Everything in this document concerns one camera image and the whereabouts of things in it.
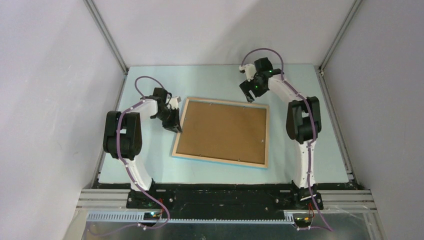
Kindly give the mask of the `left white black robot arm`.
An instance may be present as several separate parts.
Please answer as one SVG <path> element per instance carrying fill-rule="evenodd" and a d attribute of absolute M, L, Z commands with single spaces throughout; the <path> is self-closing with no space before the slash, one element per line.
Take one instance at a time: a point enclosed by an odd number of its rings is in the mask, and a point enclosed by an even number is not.
<path fill-rule="evenodd" d="M 156 87 L 152 95 L 142 97 L 128 109 L 106 114 L 103 150 L 122 162 L 130 178 L 131 189 L 141 192 L 138 201 L 145 208 L 156 206 L 158 194 L 150 190 L 153 178 L 146 167 L 136 160 L 143 145 L 142 122 L 158 119 L 165 130 L 181 133 L 180 102 L 180 96 L 172 96 L 166 89 Z"/>

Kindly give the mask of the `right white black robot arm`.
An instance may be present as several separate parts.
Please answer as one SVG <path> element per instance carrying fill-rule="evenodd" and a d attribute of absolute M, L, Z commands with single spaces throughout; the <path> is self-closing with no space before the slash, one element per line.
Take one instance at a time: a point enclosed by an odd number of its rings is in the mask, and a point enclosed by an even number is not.
<path fill-rule="evenodd" d="M 320 101 L 315 96 L 303 96 L 285 78 L 283 70 L 274 68 L 266 57 L 253 64 L 241 64 L 239 72 L 246 76 L 239 87 L 249 103 L 271 91 L 287 104 L 285 128 L 294 142 L 297 163 L 290 201 L 295 208 L 304 209 L 317 194 L 314 149 L 322 129 Z"/>

